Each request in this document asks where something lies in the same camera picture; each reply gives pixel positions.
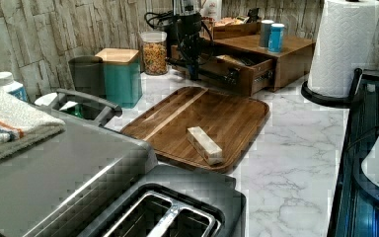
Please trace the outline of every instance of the wooden cutting board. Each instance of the wooden cutting board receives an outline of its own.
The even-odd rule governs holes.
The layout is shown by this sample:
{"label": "wooden cutting board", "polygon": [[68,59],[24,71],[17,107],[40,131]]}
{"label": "wooden cutting board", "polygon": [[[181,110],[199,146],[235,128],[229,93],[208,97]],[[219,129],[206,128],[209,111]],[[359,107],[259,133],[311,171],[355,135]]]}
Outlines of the wooden cutting board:
{"label": "wooden cutting board", "polygon": [[[269,106],[200,87],[182,88],[138,117],[121,133],[148,141],[159,159],[186,168],[229,171],[260,132]],[[208,165],[187,140],[200,126],[223,150],[224,162]]]}

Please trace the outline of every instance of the striped towel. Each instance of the striped towel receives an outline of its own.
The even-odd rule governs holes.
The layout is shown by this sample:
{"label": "striped towel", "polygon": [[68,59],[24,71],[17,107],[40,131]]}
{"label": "striped towel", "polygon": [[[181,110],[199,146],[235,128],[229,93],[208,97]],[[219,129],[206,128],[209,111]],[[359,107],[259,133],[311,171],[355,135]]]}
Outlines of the striped towel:
{"label": "striped towel", "polygon": [[0,89],[0,159],[61,131],[64,121]]}

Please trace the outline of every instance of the dark gray canister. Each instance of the dark gray canister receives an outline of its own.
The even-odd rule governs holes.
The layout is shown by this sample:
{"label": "dark gray canister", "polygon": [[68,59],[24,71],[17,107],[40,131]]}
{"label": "dark gray canister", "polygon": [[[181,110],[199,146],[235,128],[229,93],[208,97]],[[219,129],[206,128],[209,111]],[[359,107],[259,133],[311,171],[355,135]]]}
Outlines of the dark gray canister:
{"label": "dark gray canister", "polygon": [[262,20],[261,21],[261,37],[260,37],[260,47],[268,47],[270,26],[273,24],[273,20]]}
{"label": "dark gray canister", "polygon": [[103,59],[97,56],[81,56],[69,61],[70,73],[76,91],[105,98]]}

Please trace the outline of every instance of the stick of butter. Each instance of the stick of butter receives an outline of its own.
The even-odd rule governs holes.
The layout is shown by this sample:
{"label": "stick of butter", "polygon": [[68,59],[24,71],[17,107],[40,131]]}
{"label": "stick of butter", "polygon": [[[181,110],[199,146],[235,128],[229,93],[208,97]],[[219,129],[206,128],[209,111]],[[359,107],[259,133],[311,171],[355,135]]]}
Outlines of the stick of butter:
{"label": "stick of butter", "polygon": [[201,127],[188,128],[187,139],[208,165],[223,162],[221,148],[205,133]]}

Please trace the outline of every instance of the paper towel holder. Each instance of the paper towel holder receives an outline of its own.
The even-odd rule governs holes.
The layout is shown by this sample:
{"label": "paper towel holder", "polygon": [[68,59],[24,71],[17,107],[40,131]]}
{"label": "paper towel holder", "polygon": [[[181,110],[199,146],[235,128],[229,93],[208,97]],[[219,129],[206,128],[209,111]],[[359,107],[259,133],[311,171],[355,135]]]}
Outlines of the paper towel holder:
{"label": "paper towel holder", "polygon": [[362,69],[355,68],[353,70],[353,80],[349,89],[349,95],[344,98],[335,98],[322,96],[318,93],[313,92],[307,87],[307,82],[305,81],[301,87],[301,95],[307,100],[316,103],[321,106],[332,107],[332,108],[340,108],[340,109],[349,109],[352,105],[353,98],[358,90],[358,85],[361,80]]}

